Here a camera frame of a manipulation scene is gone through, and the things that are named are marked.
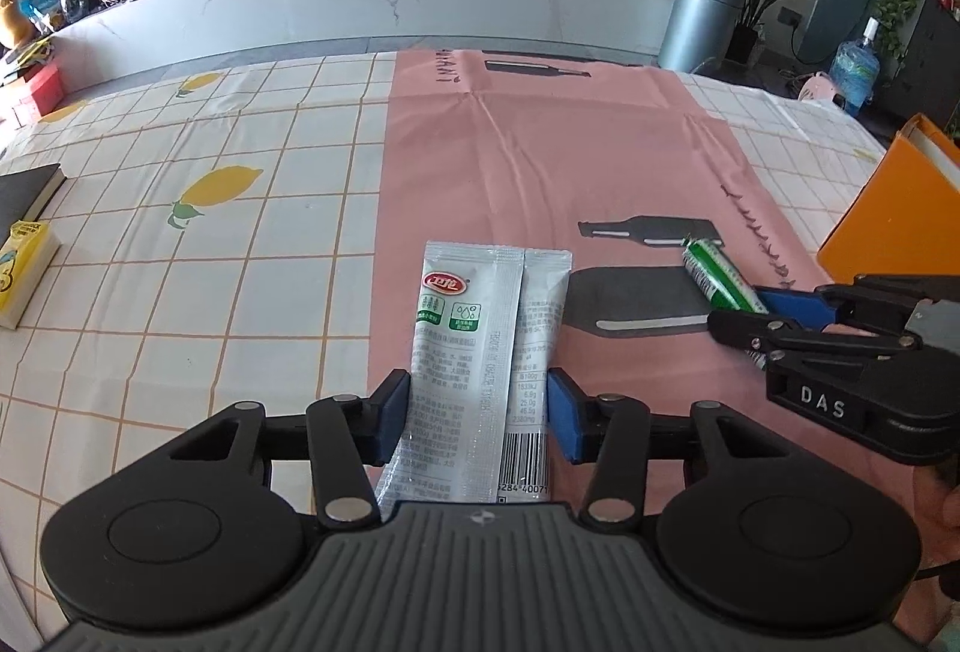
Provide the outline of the person hand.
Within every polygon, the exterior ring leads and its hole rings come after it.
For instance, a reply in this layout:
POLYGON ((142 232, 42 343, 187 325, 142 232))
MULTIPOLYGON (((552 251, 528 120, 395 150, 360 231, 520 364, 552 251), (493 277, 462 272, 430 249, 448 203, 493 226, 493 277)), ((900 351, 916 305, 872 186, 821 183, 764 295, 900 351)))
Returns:
POLYGON ((923 538, 924 560, 958 560, 958 462, 913 470, 914 522, 923 538))

